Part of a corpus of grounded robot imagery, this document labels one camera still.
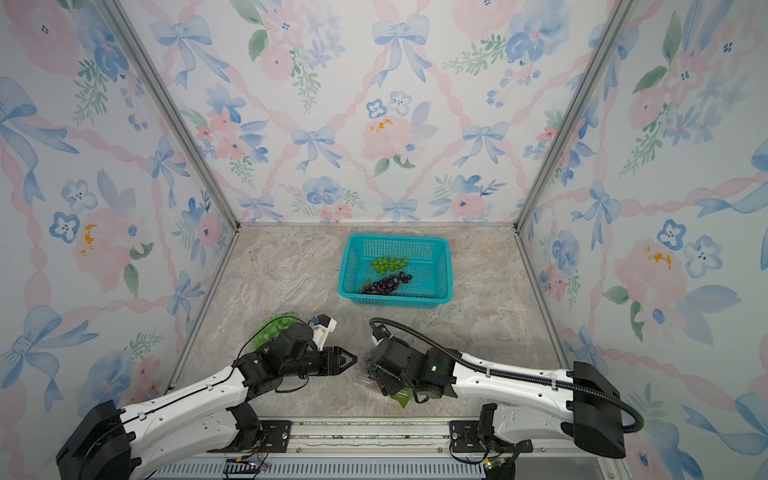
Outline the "green grape leaf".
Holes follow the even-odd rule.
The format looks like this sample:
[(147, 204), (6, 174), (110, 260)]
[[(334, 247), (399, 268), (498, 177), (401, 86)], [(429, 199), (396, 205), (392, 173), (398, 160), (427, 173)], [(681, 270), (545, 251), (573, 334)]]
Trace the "green grape leaf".
[(406, 408), (408, 404), (414, 400), (413, 390), (411, 388), (405, 387), (399, 392), (393, 394), (391, 399), (396, 401), (402, 408)]

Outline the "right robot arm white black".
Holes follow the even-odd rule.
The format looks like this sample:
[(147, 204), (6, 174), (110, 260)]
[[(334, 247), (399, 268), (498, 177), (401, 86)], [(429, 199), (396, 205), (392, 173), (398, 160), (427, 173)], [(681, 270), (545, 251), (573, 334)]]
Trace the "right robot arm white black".
[(387, 332), (374, 334), (366, 361), (383, 395), (409, 393), (415, 403), (443, 398), (485, 400), (478, 441), (500, 452), (521, 442), (569, 438), (599, 457), (622, 459), (625, 437), (641, 431), (642, 414), (590, 363), (535, 370), (482, 360), (430, 343), (420, 352)]

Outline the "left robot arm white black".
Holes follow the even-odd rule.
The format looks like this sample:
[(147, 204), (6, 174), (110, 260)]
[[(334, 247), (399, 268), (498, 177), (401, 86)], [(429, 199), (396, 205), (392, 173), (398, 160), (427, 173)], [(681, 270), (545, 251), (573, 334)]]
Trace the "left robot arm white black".
[(56, 456), (60, 477), (147, 479), (200, 453), (255, 445), (262, 429), (251, 400), (280, 391), (287, 378), (338, 376), (356, 364), (354, 354), (326, 345), (334, 328), (331, 318), (296, 322), (197, 383), (124, 407), (92, 407)]

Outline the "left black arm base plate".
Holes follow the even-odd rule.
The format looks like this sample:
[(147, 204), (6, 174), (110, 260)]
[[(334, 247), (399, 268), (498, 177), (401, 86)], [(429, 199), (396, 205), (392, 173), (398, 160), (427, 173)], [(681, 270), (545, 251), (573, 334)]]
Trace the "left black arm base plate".
[(286, 453), (293, 423), (289, 420), (265, 420), (258, 427), (238, 432), (227, 446), (210, 453)]

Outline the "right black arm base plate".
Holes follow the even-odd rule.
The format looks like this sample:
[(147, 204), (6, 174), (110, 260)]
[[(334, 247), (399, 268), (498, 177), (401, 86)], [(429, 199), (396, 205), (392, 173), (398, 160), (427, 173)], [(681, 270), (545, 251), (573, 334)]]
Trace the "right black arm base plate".
[(448, 422), (449, 451), (453, 454), (483, 454), (489, 456), (514, 453), (532, 453), (531, 440), (510, 443), (502, 440), (489, 429), (484, 437), (480, 436), (479, 420), (452, 420)]

